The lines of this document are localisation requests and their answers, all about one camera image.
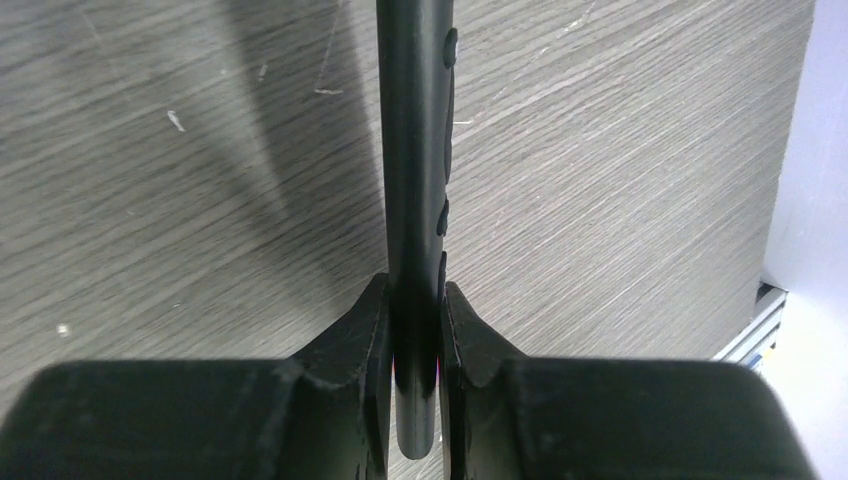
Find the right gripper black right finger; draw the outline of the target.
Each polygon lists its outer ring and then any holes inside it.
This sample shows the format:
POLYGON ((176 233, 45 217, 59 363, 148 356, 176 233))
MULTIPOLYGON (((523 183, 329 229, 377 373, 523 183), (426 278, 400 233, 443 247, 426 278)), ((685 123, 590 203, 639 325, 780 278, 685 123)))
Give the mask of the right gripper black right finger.
POLYGON ((458 285, 440 319, 448 479, 811 479, 770 387, 728 362, 532 357, 458 285))

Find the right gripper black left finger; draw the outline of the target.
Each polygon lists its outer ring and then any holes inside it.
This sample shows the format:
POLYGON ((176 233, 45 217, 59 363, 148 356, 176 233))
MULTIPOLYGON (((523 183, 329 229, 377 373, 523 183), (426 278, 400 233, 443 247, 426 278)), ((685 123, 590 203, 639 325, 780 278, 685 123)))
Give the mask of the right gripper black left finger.
POLYGON ((383 479, 387 278, 288 358, 72 361, 1 426, 5 479, 383 479))

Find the black remote control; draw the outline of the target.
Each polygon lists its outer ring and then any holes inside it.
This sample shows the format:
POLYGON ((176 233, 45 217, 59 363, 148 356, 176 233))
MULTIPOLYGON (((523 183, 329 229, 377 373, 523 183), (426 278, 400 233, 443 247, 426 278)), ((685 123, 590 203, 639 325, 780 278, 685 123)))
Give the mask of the black remote control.
POLYGON ((450 1, 376 10, 397 441, 418 460, 434 441, 458 33, 450 1))

